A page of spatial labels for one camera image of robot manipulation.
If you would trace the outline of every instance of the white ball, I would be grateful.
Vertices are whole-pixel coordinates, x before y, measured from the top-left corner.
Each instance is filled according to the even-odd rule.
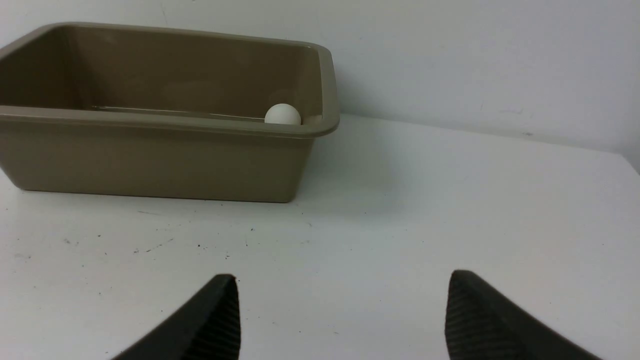
[[[285,124],[300,125],[300,113],[289,104],[275,104],[264,116],[264,122],[267,124]]]

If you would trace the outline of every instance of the white table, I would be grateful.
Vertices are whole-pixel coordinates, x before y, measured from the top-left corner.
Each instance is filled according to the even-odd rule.
[[[345,115],[290,204],[4,175],[0,202],[0,359],[110,358],[218,273],[241,359],[447,359],[456,268],[600,357],[640,354],[640,176],[615,154]]]

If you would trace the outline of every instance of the plastic bin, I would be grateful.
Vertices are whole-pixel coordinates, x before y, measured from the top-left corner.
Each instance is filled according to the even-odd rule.
[[[25,190],[288,202],[339,106],[301,42],[89,23],[0,49],[0,167]],[[265,124],[293,105],[301,126]]]

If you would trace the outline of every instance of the white wall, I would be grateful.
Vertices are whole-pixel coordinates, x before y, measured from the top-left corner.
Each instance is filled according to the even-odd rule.
[[[622,151],[640,168],[637,0],[0,0],[0,44],[87,20],[315,42],[344,112]]]

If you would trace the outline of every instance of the tan plastic bin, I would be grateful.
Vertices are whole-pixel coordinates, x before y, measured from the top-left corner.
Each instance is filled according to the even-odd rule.
[[[303,124],[265,124],[274,104]],[[288,202],[339,107],[300,42],[69,23],[0,50],[0,166],[19,188]]]

